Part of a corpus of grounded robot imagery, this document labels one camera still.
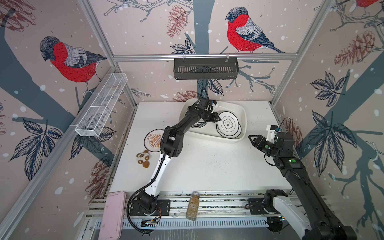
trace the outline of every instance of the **black wall basket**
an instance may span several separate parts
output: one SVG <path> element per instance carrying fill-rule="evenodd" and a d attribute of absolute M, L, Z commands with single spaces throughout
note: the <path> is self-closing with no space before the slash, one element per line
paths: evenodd
<path fill-rule="evenodd" d="M 175 79 L 235 79 L 239 73 L 237 58 L 175 58 Z"/>

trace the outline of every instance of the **bird head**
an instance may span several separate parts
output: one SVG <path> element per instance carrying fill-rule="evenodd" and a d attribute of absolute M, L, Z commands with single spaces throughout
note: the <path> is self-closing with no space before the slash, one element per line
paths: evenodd
<path fill-rule="evenodd" d="M 59 42 L 60 41 L 54 36 L 48 36 L 42 40 L 42 42 L 40 43 L 40 51 L 44 61 L 48 59 L 51 61 L 56 60 L 53 48 Z"/>
<path fill-rule="evenodd" d="M 229 13 L 227 14 L 227 17 L 225 18 L 229 22 L 233 23 L 234 20 L 240 16 L 240 15 L 247 15 L 248 11 L 245 9 L 245 7 L 235 7 L 232 8 Z"/>

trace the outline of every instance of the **white plastic tub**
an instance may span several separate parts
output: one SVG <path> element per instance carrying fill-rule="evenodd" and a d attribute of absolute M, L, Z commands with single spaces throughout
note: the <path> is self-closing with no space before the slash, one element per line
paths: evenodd
<path fill-rule="evenodd" d="M 187 112 L 188 107 L 193 105 L 196 101 L 197 101 L 196 98 L 192 98 L 192 99 L 188 99 L 185 102 L 183 109 L 181 109 L 179 121 L 181 121 L 185 117 L 185 113 Z M 197 137 L 197 138 L 216 141 L 216 142 L 226 142 L 226 143 L 236 143 L 241 139 L 243 139 L 243 137 L 245 137 L 245 133 L 247 131 L 247 115 L 245 113 L 244 108 L 242 106 L 239 106 L 233 103 L 219 102 L 219 101 L 217 101 L 217 103 L 218 103 L 218 106 L 214 110 L 215 112 L 220 114 L 222 112 L 228 111 L 233 113 L 237 117 L 242 128 L 242 132 L 240 133 L 240 135 L 233 139 L 224 138 L 217 132 L 215 122 L 207 122 L 207 124 L 201 128 L 190 128 L 185 133 L 187 136 Z"/>

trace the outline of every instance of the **glass jar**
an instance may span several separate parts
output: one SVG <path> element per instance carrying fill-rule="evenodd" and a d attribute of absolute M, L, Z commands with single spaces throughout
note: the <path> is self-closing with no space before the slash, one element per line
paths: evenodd
<path fill-rule="evenodd" d="M 186 219 L 196 221 L 197 211 L 199 209 L 200 194 L 193 192 L 189 199 L 187 213 L 185 214 Z"/>

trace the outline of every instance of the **plate with orange design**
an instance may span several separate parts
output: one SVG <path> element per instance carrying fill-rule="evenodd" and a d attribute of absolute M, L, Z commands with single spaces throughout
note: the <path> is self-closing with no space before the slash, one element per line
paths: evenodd
<path fill-rule="evenodd" d="M 164 129 L 155 129 L 144 138 L 144 147 L 151 152 L 160 152 L 160 142 Z"/>

